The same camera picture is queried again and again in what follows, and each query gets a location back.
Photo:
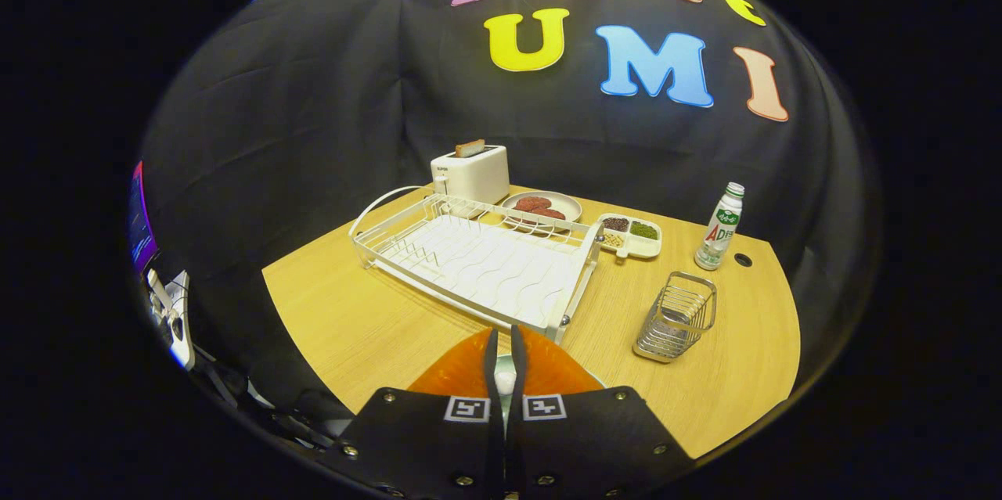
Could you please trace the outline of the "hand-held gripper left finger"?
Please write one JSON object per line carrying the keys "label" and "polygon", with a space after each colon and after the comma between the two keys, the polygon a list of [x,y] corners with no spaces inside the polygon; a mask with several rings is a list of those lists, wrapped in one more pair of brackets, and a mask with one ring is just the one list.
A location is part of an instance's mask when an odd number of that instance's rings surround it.
{"label": "hand-held gripper left finger", "polygon": [[498,339],[483,330],[409,388],[376,390],[319,464],[376,498],[502,498]]}

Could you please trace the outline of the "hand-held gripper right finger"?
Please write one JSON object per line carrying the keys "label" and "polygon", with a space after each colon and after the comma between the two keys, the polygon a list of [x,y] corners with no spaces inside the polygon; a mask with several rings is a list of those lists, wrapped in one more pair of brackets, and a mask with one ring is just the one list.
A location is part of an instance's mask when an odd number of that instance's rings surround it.
{"label": "hand-held gripper right finger", "polygon": [[530,376],[544,362],[529,349],[524,330],[512,329],[511,492],[521,499],[647,499],[694,469],[694,458],[633,388],[530,392]]}

